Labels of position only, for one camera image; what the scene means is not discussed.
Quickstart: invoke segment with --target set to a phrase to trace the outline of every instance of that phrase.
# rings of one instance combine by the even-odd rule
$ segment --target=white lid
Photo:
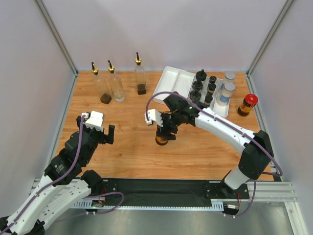
[[[233,90],[235,90],[235,85],[231,82],[226,82],[224,84],[224,89],[228,90],[229,92],[232,92]]]
[[[234,72],[227,72],[225,73],[225,77],[229,80],[234,80],[236,77],[236,74]]]

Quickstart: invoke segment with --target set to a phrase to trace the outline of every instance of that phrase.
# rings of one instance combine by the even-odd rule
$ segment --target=bottle with gold spout
[[[113,98],[118,102],[122,102],[125,99],[125,92],[123,89],[121,77],[114,72],[115,67],[111,64],[110,60],[108,60],[108,64],[108,70],[111,73],[109,77],[109,83],[111,86]]]
[[[135,67],[135,76],[136,76],[136,83],[137,83],[137,92],[138,94],[146,94],[146,77],[145,77],[145,70],[143,66],[141,65],[141,58],[138,55],[135,59],[136,61],[136,67]]]
[[[105,77],[99,73],[99,69],[94,65],[94,62],[91,63],[91,71],[94,74],[92,82],[100,97],[100,101],[104,104],[109,104],[112,100],[110,90]]]

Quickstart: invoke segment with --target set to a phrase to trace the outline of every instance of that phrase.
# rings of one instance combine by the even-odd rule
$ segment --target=gold pourer
[[[138,52],[136,52],[136,54],[137,54],[137,57],[136,57],[136,59],[135,59],[136,64],[137,64],[137,65],[140,65],[141,62],[142,62],[142,59],[139,57]]]
[[[98,75],[98,73],[99,73],[99,69],[94,65],[94,62],[91,63],[91,72],[94,75]]]
[[[110,73],[114,73],[115,67],[111,64],[111,61],[110,61],[110,60],[108,60],[108,64],[109,64],[109,66],[108,66],[108,71],[109,71]]]

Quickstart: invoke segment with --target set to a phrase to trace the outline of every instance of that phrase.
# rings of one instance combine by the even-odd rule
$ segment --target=jar with red lid
[[[251,109],[258,103],[259,98],[254,94],[247,94],[237,112],[240,116],[247,116]]]

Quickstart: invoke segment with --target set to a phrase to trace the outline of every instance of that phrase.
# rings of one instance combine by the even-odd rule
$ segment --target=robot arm
[[[238,166],[231,170],[222,180],[222,184],[229,190],[239,188],[240,185],[249,179],[257,180],[269,164],[270,160],[266,154],[247,137],[235,130],[239,129],[250,138],[256,140],[272,155],[272,147],[266,132],[260,130],[258,133],[254,133],[246,130],[218,116],[201,102],[194,102],[194,104],[211,116],[200,112],[187,101],[175,95],[169,95],[164,99],[164,103],[170,109],[170,112],[160,113],[157,110],[149,110],[148,118],[145,116],[148,125],[153,124],[153,122],[157,123],[157,144],[165,145],[169,140],[175,140],[178,126],[186,123],[213,133],[232,145],[241,154]]]
[[[99,143],[113,144],[115,127],[109,125],[109,134],[104,134],[102,113],[92,111],[91,113],[83,113],[83,115],[85,115],[85,120],[83,120],[84,124],[81,130],[80,153],[72,171],[62,180],[52,184],[64,176],[73,165],[78,149],[79,132],[73,133],[70,139],[66,141],[65,148],[51,160],[38,186],[23,205],[13,215],[0,219],[0,231],[13,224],[7,232],[16,235],[44,234],[45,229],[78,200],[90,194],[99,195],[101,193],[103,189],[101,177],[94,171],[86,171],[78,185],[60,196],[56,201],[51,202],[67,184],[82,172],[82,167],[89,163]],[[78,127],[80,127],[81,116],[76,120]]]

